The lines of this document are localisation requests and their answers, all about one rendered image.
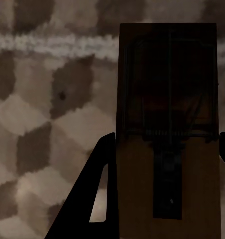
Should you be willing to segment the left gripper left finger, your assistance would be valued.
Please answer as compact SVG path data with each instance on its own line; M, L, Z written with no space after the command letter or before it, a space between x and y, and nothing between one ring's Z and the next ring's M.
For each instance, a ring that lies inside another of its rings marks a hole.
M115 133L99 139L45 239L120 239ZM108 163L104 222L90 222L103 167Z

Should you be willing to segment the mousetrap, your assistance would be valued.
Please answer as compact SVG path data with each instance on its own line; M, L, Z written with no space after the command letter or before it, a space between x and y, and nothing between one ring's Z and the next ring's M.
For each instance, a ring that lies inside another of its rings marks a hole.
M121 23L119 235L221 239L216 23Z

